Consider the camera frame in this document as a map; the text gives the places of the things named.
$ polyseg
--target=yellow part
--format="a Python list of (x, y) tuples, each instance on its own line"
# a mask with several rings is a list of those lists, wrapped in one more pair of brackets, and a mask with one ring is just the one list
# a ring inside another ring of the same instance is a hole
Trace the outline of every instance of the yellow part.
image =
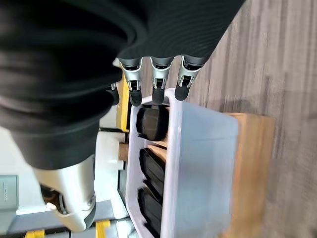
[(127, 129), (128, 107), (129, 107), (129, 87), (122, 74), (122, 80), (117, 84), (120, 102), (117, 106), (117, 122), (116, 127), (123, 132), (129, 132)]
[(106, 238), (105, 228), (110, 227), (110, 221), (96, 222), (96, 238)]
[(45, 237), (44, 230), (41, 231), (33, 231), (33, 232), (27, 232), (24, 238), (43, 238)]

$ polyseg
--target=wooden floor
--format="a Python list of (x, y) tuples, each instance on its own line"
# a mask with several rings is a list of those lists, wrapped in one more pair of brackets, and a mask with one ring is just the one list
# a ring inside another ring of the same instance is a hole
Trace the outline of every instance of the wooden floor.
[[(148, 59), (142, 88), (151, 94)], [(317, 1), (247, 0), (188, 101), (276, 118), (261, 237), (317, 238)]]

